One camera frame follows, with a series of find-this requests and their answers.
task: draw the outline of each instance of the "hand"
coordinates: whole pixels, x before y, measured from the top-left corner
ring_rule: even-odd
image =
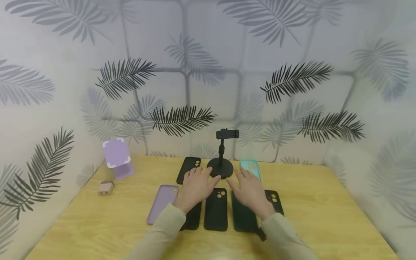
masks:
[[[227,178],[227,182],[234,191],[238,201],[246,207],[249,207],[261,220],[266,220],[275,213],[273,205],[266,199],[263,185],[259,178],[254,176],[251,171],[241,168],[241,173],[234,169],[240,187],[233,180]]]
[[[212,167],[208,167],[203,173],[201,171],[202,167],[198,167],[185,174],[182,190],[173,203],[175,207],[185,213],[188,213],[196,204],[205,200],[221,179],[221,176],[215,176],[211,182],[208,182]]]

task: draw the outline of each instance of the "purple phone case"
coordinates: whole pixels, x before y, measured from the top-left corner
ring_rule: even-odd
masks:
[[[153,222],[159,216],[160,212],[166,208],[169,203],[173,203],[178,195],[178,187],[175,185],[160,185],[159,191],[153,202],[152,209],[147,217],[146,223],[153,225]]]

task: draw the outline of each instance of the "black phone stand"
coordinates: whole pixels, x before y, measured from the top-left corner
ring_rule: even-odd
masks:
[[[240,133],[238,130],[228,130],[221,129],[217,131],[216,138],[221,140],[220,147],[218,149],[219,157],[214,158],[208,162],[207,167],[212,167],[211,177],[215,177],[217,175],[221,176],[221,179],[225,179],[230,177],[233,174],[234,167],[231,162],[225,158],[223,158],[225,147],[224,147],[224,139],[233,139],[240,137]]]

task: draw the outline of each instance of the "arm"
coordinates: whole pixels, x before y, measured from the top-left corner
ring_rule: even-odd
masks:
[[[186,214],[172,204],[168,204],[126,260],[160,259],[166,248],[177,237],[185,221]]]
[[[262,220],[262,229],[267,235],[273,249],[284,260],[317,260],[317,257],[299,238],[292,224],[267,200],[263,185],[250,171],[240,168],[235,170],[240,186],[231,179],[228,184],[235,197],[249,207]]]
[[[170,243],[177,237],[186,221],[186,214],[205,200],[220,181],[217,176],[208,182],[212,168],[202,173],[202,167],[193,168],[185,174],[180,193],[173,205],[168,204],[156,218],[151,229],[144,235],[126,260],[159,260]]]

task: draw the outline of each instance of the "phone case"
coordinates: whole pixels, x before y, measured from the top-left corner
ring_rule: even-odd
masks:
[[[207,230],[226,231],[227,221],[227,190],[214,188],[205,201],[204,228]]]
[[[241,204],[231,192],[233,204],[234,229],[238,232],[256,233],[258,230],[256,214],[248,207]]]
[[[260,179],[261,182],[261,176],[259,171],[259,165],[257,161],[254,160],[241,160],[240,166],[245,169],[251,171],[257,178]]]
[[[275,211],[279,212],[284,216],[285,214],[283,213],[282,203],[280,202],[279,194],[277,193],[277,191],[265,190],[264,192],[266,193],[267,200],[273,204]]]
[[[186,157],[183,161],[181,170],[179,171],[178,177],[176,178],[177,184],[183,184],[183,177],[192,168],[199,167],[201,165],[201,158],[197,157]]]
[[[147,217],[146,223],[153,225],[160,212],[166,208],[169,203],[173,203],[178,195],[178,187],[175,185],[160,185],[153,202],[152,209]]]
[[[186,214],[186,221],[185,224],[182,226],[181,230],[188,229],[188,230],[197,230],[199,227],[199,219],[201,218],[201,209],[202,209],[202,202],[198,203],[195,207],[193,207],[188,214]]]

